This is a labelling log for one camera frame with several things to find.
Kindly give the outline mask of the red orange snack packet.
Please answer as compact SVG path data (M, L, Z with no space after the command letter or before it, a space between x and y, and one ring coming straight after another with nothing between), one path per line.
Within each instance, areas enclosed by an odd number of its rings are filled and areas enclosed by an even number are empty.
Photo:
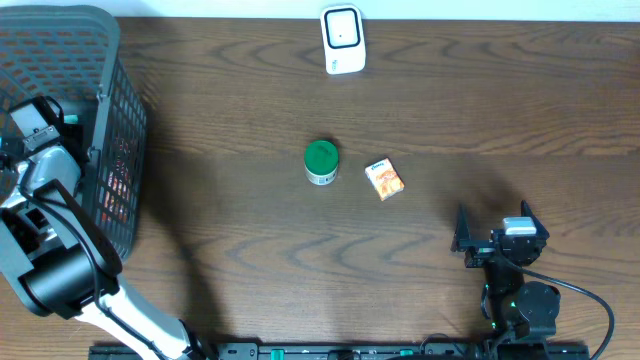
M100 223L111 226L116 222L127 225L133 217L134 181L138 178L138 143L117 136L111 146L110 169L107 170L106 187L101 189L99 200L103 206Z

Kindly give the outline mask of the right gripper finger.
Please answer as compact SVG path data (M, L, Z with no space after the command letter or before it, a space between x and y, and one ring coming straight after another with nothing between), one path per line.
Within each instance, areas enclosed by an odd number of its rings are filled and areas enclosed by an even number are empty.
M521 215L523 217L528 217L531 219L535 229L536 229L536 236L537 237L544 237L544 238L548 238L549 237L549 232L547 231L547 229L542 225L542 223L539 221L539 219L534 215L533 211L531 210L531 207L529 206L529 204L527 203L526 200L522 200L520 203L520 211L521 211Z
M456 243L468 243L471 240L470 229L464 205L460 205L457 213L454 241Z

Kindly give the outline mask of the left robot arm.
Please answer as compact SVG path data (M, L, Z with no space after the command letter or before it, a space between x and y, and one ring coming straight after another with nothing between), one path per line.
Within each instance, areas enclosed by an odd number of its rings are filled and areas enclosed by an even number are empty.
M94 325L143 359L218 358L125 280L114 246L76 201L88 161L81 127L49 96L9 115L22 135L1 145L1 167L17 177L1 203L1 273L22 304Z

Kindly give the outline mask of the green lid jar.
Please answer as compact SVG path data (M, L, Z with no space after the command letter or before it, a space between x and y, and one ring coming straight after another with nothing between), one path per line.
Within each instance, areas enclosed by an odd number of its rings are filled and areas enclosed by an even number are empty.
M318 186L330 184L338 173L337 147L327 140L311 142L305 150L304 166L306 177L312 184Z

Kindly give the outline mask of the small orange tissue pack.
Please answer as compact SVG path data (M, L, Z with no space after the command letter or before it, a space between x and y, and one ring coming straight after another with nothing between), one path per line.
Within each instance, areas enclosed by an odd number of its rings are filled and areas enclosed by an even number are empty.
M402 192L405 184L388 158L365 168L365 174L381 201Z

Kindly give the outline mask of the teal wet wipes pack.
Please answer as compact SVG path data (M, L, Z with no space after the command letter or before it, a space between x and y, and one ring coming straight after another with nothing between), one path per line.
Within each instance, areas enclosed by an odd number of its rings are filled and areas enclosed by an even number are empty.
M65 124L75 125L75 124L78 123L78 116L77 115L65 115L64 116L64 123Z

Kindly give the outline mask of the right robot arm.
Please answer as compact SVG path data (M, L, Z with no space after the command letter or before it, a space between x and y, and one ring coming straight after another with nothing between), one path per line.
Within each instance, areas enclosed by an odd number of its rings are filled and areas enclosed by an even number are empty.
M483 316L495 334L484 341L487 359L532 355L548 359L546 339L556 333L560 292L551 285L524 279L524 271L539 258L549 233L523 201L520 214L506 217L486 240L473 238L464 208L457 214L451 250L465 254L467 268L481 268L486 283L481 297Z

